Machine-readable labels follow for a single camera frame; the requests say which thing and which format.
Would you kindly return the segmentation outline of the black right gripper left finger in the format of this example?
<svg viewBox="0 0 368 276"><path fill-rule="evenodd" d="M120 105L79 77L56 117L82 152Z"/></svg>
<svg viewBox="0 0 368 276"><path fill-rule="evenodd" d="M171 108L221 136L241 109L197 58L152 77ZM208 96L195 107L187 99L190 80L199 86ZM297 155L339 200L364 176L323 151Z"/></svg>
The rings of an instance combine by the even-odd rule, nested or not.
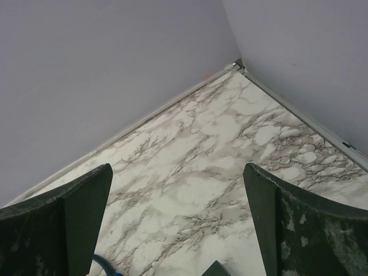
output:
<svg viewBox="0 0 368 276"><path fill-rule="evenodd" d="M79 178L1 209L1 275L87 275L113 170Z"/></svg>

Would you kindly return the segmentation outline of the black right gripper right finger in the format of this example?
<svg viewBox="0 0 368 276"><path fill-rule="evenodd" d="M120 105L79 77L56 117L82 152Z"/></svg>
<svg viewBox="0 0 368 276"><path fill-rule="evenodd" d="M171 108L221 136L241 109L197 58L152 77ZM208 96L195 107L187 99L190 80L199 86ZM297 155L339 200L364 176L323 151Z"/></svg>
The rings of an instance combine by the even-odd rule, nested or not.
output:
<svg viewBox="0 0 368 276"><path fill-rule="evenodd" d="M253 163L243 171L267 275L367 275L367 211L329 200Z"/></svg>

